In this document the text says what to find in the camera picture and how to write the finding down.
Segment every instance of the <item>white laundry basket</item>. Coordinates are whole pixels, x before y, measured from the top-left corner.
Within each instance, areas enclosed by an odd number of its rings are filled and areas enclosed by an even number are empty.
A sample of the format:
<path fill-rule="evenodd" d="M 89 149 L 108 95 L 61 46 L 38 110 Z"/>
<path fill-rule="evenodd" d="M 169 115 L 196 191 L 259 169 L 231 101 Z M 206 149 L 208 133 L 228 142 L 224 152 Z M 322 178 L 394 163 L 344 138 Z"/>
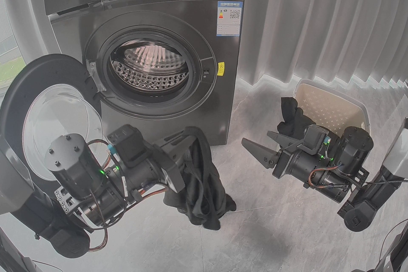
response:
<path fill-rule="evenodd" d="M 370 133 L 365 106 L 351 97 L 314 81 L 302 79 L 293 97 L 304 115 L 340 137 L 349 126 L 361 127 Z"/>

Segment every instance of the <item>washing machine drum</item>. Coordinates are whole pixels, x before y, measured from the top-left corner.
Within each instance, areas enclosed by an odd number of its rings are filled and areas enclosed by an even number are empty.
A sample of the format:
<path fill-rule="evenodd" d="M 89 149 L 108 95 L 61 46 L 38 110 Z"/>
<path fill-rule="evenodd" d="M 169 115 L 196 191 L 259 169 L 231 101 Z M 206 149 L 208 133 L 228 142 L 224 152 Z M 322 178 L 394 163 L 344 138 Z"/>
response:
<path fill-rule="evenodd" d="M 110 56 L 110 64 L 124 86 L 151 96 L 175 92 L 188 80 L 185 58 L 160 41 L 125 42 Z"/>

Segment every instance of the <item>white curtain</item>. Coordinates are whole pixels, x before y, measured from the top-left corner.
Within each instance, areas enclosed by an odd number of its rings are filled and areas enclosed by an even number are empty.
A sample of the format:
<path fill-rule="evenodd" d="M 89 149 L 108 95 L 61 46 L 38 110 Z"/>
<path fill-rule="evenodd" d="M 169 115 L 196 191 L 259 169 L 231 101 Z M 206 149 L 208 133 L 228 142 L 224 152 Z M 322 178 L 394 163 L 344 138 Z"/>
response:
<path fill-rule="evenodd" d="M 246 0 L 238 75 L 408 77 L 408 0 Z"/>
<path fill-rule="evenodd" d="M 44 0 L 6 6 L 25 60 L 58 51 Z M 407 17 L 408 0 L 246 0 L 238 76 L 405 81 Z"/>

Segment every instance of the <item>washing machine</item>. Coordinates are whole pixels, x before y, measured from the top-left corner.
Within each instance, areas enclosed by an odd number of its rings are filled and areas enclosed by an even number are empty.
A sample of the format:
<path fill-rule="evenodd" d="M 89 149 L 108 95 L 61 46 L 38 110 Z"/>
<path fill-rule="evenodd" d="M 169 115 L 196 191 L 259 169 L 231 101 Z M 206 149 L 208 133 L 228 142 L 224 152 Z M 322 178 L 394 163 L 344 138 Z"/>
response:
<path fill-rule="evenodd" d="M 65 124 L 89 122 L 73 113 L 72 101 L 84 101 L 87 113 L 101 117 L 102 126 L 85 128 L 88 138 L 130 124 L 149 142 L 186 126 L 200 127 L 211 145 L 227 142 L 244 0 L 44 3 L 61 53 L 30 62 L 9 87 L 0 111 L 2 134 L 31 172 L 24 145 L 35 133 L 31 117 L 49 120 L 42 130 L 58 129 L 49 118 L 53 113 L 33 104 L 63 97 L 68 100 L 57 107 L 66 111 Z M 46 148 L 49 139 L 38 138 L 31 140 L 32 150 L 41 161 L 38 143 Z M 56 184 L 42 182 L 57 183 L 50 174 L 31 175 L 52 193 Z"/>

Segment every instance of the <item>blue label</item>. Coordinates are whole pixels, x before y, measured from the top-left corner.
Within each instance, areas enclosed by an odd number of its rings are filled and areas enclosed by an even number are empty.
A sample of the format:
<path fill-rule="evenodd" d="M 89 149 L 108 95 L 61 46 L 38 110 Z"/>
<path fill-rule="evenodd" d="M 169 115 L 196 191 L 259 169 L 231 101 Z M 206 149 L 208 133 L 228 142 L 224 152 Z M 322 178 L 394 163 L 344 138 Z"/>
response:
<path fill-rule="evenodd" d="M 217 36 L 239 36 L 242 4 L 242 1 L 218 1 Z"/>

